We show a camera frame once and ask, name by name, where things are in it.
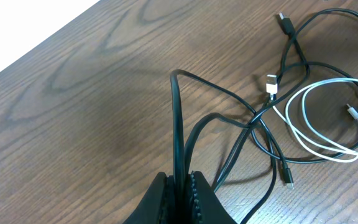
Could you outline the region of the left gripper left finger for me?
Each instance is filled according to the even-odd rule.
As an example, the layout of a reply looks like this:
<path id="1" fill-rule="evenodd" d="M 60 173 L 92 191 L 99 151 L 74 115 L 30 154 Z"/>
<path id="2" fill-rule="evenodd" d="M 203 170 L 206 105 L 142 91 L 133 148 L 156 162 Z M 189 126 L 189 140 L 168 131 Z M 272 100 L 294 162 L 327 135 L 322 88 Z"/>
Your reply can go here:
<path id="1" fill-rule="evenodd" d="M 172 177 L 159 172 L 124 224 L 168 224 L 175 209 Z"/>

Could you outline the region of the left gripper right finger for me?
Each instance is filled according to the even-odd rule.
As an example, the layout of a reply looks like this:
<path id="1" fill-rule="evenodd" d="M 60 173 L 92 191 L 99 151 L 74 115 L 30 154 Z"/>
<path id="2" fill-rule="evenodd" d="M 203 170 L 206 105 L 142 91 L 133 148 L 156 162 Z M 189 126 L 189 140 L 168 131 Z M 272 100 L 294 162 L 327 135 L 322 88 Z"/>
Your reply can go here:
<path id="1" fill-rule="evenodd" d="M 196 224 L 236 224 L 221 205 L 200 171 L 190 175 L 191 222 Z"/>

